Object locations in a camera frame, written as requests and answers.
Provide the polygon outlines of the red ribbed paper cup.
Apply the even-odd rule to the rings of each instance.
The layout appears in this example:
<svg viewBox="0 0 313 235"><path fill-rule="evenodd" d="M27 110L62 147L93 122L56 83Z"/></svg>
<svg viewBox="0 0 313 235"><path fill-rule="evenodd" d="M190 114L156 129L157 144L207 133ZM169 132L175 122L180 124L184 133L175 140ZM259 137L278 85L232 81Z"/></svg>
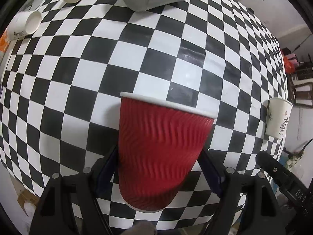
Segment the red ribbed paper cup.
<svg viewBox="0 0 313 235"><path fill-rule="evenodd" d="M174 199L200 155L216 113L121 92L119 189L123 200L157 212Z"/></svg>

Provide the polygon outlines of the white paper cup right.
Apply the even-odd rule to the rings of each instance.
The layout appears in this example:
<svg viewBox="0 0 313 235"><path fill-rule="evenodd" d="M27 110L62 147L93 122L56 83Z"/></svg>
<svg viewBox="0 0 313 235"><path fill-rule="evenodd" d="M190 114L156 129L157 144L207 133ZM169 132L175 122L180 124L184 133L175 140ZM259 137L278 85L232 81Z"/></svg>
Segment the white paper cup right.
<svg viewBox="0 0 313 235"><path fill-rule="evenodd" d="M293 104L282 98L270 98L268 101L265 134L282 140L290 119Z"/></svg>

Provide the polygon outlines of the white paper cup lying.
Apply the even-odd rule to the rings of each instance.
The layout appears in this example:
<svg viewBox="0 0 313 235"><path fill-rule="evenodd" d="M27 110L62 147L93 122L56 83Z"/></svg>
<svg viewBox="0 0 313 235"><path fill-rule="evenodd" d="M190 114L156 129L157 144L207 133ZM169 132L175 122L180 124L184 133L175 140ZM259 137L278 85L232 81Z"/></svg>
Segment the white paper cup lying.
<svg viewBox="0 0 313 235"><path fill-rule="evenodd" d="M31 35L37 31L42 21L39 11L18 12L7 27L7 36L10 41Z"/></svg>

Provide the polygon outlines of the black white checkered tablecloth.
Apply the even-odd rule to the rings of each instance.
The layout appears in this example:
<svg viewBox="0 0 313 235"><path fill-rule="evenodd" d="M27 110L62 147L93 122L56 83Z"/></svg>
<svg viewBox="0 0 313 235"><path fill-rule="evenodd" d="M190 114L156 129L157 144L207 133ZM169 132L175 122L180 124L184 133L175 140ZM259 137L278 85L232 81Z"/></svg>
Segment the black white checkered tablecloth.
<svg viewBox="0 0 313 235"><path fill-rule="evenodd" d="M285 98L277 39L236 0L186 0L146 12L123 0L43 0L38 30L13 43L1 75L1 166L40 196L118 142L121 92L217 111L206 148L241 174L279 158L267 102Z"/></svg>

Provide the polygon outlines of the orange red plastic bag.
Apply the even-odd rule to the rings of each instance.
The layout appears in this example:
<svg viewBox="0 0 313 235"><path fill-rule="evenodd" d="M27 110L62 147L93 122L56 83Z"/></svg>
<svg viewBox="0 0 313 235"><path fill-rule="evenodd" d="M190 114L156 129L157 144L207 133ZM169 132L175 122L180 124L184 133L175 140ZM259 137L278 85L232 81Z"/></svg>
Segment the orange red plastic bag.
<svg viewBox="0 0 313 235"><path fill-rule="evenodd" d="M286 74L292 74L295 72L294 65L289 61L289 59L283 55L284 69Z"/></svg>

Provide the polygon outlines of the orange carton box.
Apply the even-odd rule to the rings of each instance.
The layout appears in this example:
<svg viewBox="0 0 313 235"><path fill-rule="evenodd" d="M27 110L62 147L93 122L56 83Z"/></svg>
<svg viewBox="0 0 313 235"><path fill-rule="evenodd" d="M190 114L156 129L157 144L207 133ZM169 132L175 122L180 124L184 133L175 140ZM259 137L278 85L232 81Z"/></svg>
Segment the orange carton box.
<svg viewBox="0 0 313 235"><path fill-rule="evenodd" d="M5 30L0 38L0 52L5 53L9 44L10 40L7 35L7 30Z"/></svg>

